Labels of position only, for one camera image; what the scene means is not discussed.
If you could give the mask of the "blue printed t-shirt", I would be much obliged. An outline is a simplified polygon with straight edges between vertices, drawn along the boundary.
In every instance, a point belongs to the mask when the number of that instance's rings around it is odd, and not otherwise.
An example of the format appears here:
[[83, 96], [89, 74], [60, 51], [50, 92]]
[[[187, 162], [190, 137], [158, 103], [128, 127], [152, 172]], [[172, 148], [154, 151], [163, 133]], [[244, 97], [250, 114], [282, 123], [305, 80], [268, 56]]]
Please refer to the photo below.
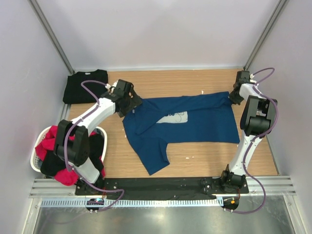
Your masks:
[[124, 117], [123, 126], [149, 175], [170, 164], [169, 143], [240, 142], [228, 92], [145, 98]]

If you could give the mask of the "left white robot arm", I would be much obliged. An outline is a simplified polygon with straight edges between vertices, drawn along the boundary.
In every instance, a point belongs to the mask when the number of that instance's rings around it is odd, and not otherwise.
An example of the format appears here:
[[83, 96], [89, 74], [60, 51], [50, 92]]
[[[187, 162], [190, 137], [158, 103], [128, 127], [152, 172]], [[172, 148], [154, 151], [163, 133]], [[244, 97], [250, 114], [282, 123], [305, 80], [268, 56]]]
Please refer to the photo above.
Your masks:
[[[98, 98], [87, 83], [97, 83], [105, 86], [107, 91]], [[125, 117], [129, 112], [142, 104], [142, 99], [134, 91], [131, 82], [119, 79], [113, 85], [96, 80], [86, 80], [81, 83], [96, 101], [96, 103], [71, 121], [62, 120], [58, 124], [54, 144], [54, 154], [65, 162], [66, 169], [75, 173], [87, 182], [86, 189], [93, 195], [103, 190], [103, 182], [98, 180], [101, 172], [90, 159], [89, 135], [106, 118], [118, 114]]]

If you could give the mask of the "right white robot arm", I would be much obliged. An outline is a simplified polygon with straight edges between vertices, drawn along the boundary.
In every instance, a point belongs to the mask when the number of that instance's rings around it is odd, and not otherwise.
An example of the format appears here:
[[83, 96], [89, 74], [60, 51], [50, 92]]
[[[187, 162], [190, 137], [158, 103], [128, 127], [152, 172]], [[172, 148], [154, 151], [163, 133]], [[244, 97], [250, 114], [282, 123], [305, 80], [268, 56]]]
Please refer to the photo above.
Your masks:
[[242, 135], [232, 161], [222, 172], [220, 187], [225, 193], [235, 193], [246, 185], [247, 168], [261, 140], [275, 127], [279, 117], [277, 100], [264, 95], [259, 84], [269, 78], [274, 68], [265, 68], [254, 74], [238, 71], [230, 93], [234, 104], [246, 101], [240, 120]]

